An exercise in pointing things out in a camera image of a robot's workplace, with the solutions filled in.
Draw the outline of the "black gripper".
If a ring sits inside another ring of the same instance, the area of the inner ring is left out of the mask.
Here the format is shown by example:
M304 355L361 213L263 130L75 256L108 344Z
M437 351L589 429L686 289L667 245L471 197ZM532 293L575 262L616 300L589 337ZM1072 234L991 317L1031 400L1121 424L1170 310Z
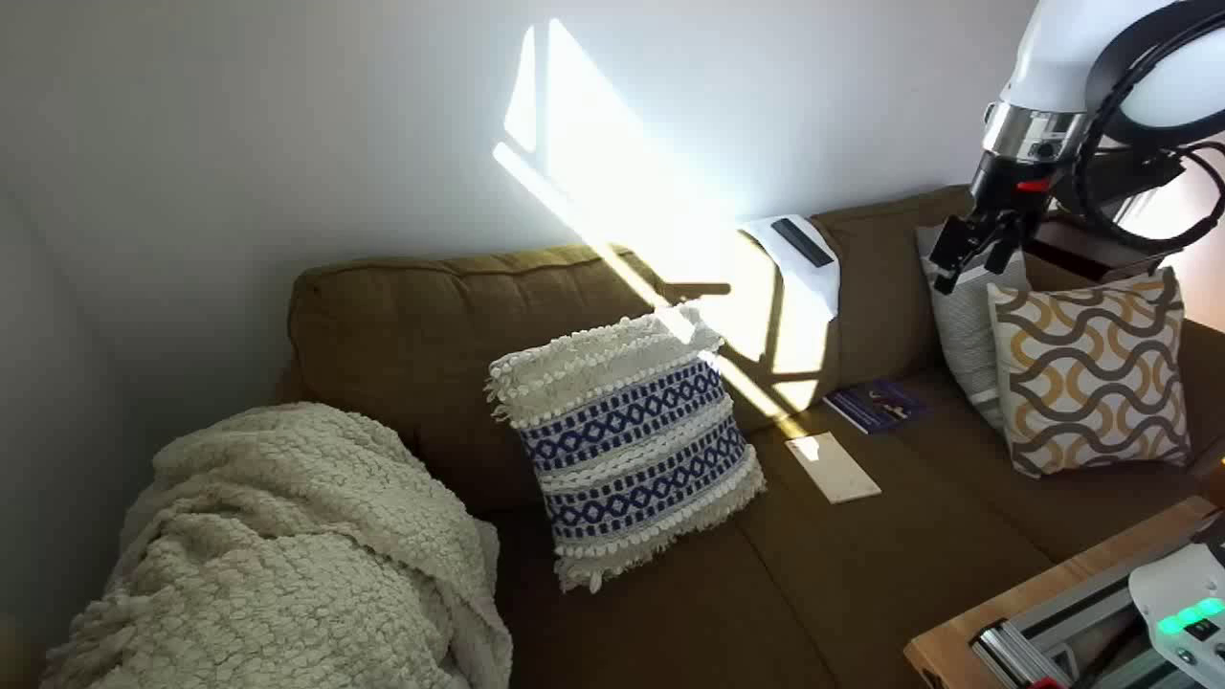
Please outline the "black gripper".
M950 296L972 262L989 273L1004 273L1007 262L1039 234L1046 208L1046 164L1019 164L1012 157L984 155L968 185L968 213L950 219L930 250L939 270L933 289Z

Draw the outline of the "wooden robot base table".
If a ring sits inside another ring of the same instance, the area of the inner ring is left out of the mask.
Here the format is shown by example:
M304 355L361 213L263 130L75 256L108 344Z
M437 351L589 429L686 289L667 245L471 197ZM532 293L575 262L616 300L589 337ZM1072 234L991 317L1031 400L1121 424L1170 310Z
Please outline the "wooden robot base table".
M1170 557L1218 511L1185 498L902 647L927 689L1202 689L1153 642L1129 571Z

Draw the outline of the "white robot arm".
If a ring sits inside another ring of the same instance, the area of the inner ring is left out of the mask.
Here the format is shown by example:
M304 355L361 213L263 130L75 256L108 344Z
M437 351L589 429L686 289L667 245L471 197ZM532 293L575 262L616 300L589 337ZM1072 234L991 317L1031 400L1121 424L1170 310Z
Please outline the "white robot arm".
M1053 202L1093 234L1180 254L1225 219L1225 197L1180 234L1144 239L1116 202L1158 193L1206 160L1225 130L1225 0L1039 0L1014 68L984 115L968 212L930 250L933 289L1007 262Z

